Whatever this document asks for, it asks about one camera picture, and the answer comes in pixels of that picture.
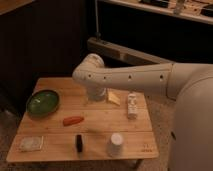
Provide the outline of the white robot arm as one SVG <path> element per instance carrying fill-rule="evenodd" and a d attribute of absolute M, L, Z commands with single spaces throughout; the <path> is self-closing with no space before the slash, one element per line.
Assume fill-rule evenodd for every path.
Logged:
<path fill-rule="evenodd" d="M 174 100 L 168 171 L 213 171 L 213 64 L 107 68 L 99 55 L 91 53 L 75 68 L 72 78 L 94 101 L 103 99 L 108 88 Z"/>

